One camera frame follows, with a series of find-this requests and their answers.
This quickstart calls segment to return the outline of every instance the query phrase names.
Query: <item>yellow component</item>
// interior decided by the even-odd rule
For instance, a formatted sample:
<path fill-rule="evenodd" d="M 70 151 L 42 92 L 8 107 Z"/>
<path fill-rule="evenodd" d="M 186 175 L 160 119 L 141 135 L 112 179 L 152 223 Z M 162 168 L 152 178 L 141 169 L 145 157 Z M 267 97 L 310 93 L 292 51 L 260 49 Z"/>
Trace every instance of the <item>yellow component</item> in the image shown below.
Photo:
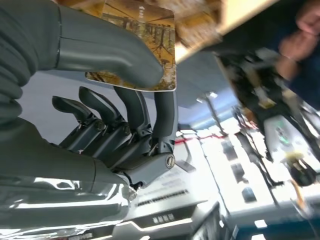
<path fill-rule="evenodd" d="M 303 158 L 303 154 L 298 151 L 288 152 L 285 155 L 285 159 L 291 162 L 297 161 L 298 159 L 302 159 L 302 158 Z"/>
<path fill-rule="evenodd" d="M 260 101 L 260 102 L 259 102 L 259 105 L 260 107 L 264 108 L 264 109 L 269 109 L 269 108 L 272 108 L 272 107 L 275 106 L 275 105 L 275 102 L 274 102 L 274 101 L 268 98 L 266 101 L 263 101 L 263 102 L 261 102 Z"/>

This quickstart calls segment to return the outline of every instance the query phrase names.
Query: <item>metal screw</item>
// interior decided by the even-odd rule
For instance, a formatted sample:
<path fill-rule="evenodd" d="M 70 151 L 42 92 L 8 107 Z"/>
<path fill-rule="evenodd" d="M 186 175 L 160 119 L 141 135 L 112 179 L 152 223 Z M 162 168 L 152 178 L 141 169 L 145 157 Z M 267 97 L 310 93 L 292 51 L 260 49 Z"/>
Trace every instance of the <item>metal screw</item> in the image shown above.
<path fill-rule="evenodd" d="M 94 124 L 94 127 L 99 132 L 101 132 L 102 130 L 105 128 L 105 124 L 102 121 L 97 121 Z"/>
<path fill-rule="evenodd" d="M 165 160 L 165 165 L 168 169 L 173 168 L 175 163 L 176 163 L 176 159 L 173 155 L 170 155 Z"/>
<path fill-rule="evenodd" d="M 125 132 L 125 134 L 126 135 L 129 135 L 131 132 L 130 127 L 128 125 L 125 125 L 123 127 L 123 131 Z"/>

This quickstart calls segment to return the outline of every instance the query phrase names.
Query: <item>human hand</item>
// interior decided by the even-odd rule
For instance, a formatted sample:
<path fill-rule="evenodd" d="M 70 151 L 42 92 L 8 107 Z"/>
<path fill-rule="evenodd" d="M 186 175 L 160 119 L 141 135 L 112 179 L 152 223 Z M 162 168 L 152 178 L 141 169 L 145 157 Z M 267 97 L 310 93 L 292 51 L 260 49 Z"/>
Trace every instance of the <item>human hand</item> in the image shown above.
<path fill-rule="evenodd" d="M 279 53 L 288 59 L 300 62 L 311 55 L 318 38 L 304 31 L 297 31 L 285 38 L 278 46 Z"/>
<path fill-rule="evenodd" d="M 297 16 L 297 25 L 309 34 L 320 34 L 320 0 L 306 3 Z"/>

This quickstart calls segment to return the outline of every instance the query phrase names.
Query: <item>printed image on card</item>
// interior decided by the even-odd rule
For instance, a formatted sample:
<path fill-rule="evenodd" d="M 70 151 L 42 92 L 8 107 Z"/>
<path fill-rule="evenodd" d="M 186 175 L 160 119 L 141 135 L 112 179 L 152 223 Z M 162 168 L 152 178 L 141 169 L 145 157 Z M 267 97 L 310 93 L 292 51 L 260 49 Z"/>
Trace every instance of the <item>printed image on card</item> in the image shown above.
<path fill-rule="evenodd" d="M 139 88 L 110 72 L 87 72 L 89 80 L 144 92 L 168 92 L 177 87 L 175 28 L 171 10 L 136 0 L 106 0 L 102 19 L 133 32 L 142 39 L 164 69 L 152 88 Z"/>

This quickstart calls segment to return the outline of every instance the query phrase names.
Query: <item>gray robotic arm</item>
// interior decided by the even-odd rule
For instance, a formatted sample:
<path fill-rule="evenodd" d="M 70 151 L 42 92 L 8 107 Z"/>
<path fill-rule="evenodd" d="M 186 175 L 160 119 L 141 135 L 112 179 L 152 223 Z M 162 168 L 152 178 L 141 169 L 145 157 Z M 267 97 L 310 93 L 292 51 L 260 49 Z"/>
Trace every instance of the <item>gray robotic arm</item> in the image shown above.
<path fill-rule="evenodd" d="M 107 70 L 146 88 L 160 81 L 162 66 L 132 33 L 49 0 L 0 0 L 0 23 L 0 213 L 5 211 L 1 228 L 47 234 L 47 226 L 57 232 L 123 219 L 128 205 L 108 199 L 121 195 L 129 200 L 125 180 L 101 161 L 48 144 L 34 125 L 18 117 L 22 109 L 16 100 L 22 96 L 21 87 L 38 70 Z M 156 107 L 162 106 L 162 99 L 174 97 L 174 92 L 159 93 Z M 171 107 L 166 116 L 176 123 L 175 102 L 166 102 Z M 162 132 L 160 126 L 155 129 L 149 157 L 172 156 L 175 127 Z M 140 159 L 122 166 L 121 172 L 137 182 L 155 162 Z"/>

